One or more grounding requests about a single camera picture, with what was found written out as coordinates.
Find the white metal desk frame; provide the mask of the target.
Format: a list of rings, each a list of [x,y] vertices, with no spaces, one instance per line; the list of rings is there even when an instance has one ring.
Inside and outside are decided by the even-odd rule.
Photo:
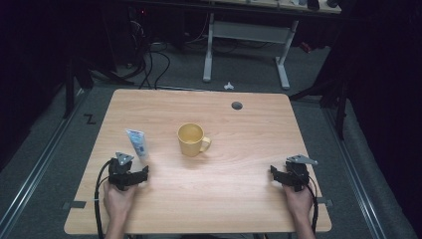
[[[245,40],[280,44],[283,46],[280,55],[275,58],[275,63],[277,66],[281,86],[284,90],[288,90],[291,86],[285,68],[285,60],[294,40],[298,25],[298,20],[294,20],[290,27],[275,27],[227,22],[215,20],[214,15],[211,14],[208,24],[207,51],[204,62],[203,81],[205,83],[209,83],[211,81],[213,64],[213,40],[215,38]]]

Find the yellow mug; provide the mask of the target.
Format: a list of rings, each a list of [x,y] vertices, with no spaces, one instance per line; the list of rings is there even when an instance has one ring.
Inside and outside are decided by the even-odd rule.
[[[181,152],[191,157],[206,151],[212,143],[212,140],[205,135],[203,128],[192,122],[182,125],[177,132],[177,137]]]

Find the person's right hand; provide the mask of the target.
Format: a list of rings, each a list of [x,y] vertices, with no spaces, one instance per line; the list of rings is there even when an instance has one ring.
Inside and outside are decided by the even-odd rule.
[[[313,197],[308,189],[295,192],[290,186],[283,186],[289,211],[295,219],[308,219],[313,207]]]

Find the person's left hand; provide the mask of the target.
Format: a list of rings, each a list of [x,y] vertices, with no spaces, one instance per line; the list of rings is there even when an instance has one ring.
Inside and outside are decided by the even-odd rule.
[[[104,185],[104,202],[107,214],[111,219],[127,217],[132,206],[137,185],[129,186],[126,190],[119,190],[115,185],[106,183]]]

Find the white and blue toothpaste tube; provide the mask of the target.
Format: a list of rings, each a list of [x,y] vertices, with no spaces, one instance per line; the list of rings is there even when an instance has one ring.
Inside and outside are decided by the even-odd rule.
[[[139,130],[127,129],[126,134],[130,140],[130,143],[132,144],[136,155],[140,159],[147,159],[148,151],[144,133]]]

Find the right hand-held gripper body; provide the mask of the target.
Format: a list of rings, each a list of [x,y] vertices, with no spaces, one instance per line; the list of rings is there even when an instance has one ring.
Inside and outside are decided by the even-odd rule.
[[[310,181],[308,164],[318,165],[318,161],[302,154],[288,157],[286,159],[287,172],[283,184],[292,186],[295,192],[302,191]]]

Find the black metal stand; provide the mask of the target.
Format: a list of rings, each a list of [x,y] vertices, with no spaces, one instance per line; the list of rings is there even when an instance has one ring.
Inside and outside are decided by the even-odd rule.
[[[331,77],[323,77],[321,80],[317,80],[312,87],[289,96],[291,101],[297,101],[306,96],[320,95],[319,105],[322,108],[335,107],[334,131],[340,139],[344,139],[343,124],[346,117],[349,70],[350,67],[338,68]]]
[[[66,64],[66,104],[64,119],[67,119],[75,108],[75,82],[78,82],[80,87],[85,90],[90,90],[94,86],[94,80],[92,79],[90,70],[100,72],[114,83],[131,85],[131,82],[126,81],[123,77],[119,77],[111,71],[84,58],[70,58]]]

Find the black computer tower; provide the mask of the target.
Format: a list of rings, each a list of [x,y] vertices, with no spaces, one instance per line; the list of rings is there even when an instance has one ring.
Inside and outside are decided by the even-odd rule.
[[[141,65],[144,62],[144,55],[149,46],[146,10],[129,6],[128,19],[130,36],[134,44],[135,62]]]

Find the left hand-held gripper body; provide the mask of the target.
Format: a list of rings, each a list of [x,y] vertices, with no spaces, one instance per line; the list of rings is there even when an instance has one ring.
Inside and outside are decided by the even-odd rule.
[[[135,174],[130,172],[133,156],[117,152],[109,161],[108,182],[119,190],[125,191],[129,186],[138,184]]]

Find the metal floor rail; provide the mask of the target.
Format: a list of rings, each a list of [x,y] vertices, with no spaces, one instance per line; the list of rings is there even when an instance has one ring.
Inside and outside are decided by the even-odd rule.
[[[330,131],[333,134],[336,145],[340,151],[340,158],[344,164],[346,176],[349,180],[354,196],[370,231],[372,239],[387,239],[379,218],[375,212],[374,205],[369,198],[361,178],[352,161],[352,157],[343,139],[341,139],[335,128],[335,119],[331,110],[322,109],[322,114],[327,121]]]
[[[64,118],[65,94],[59,93],[31,127],[12,160],[0,173],[0,239],[13,230],[53,159],[76,111],[90,90],[77,90],[75,106]]]

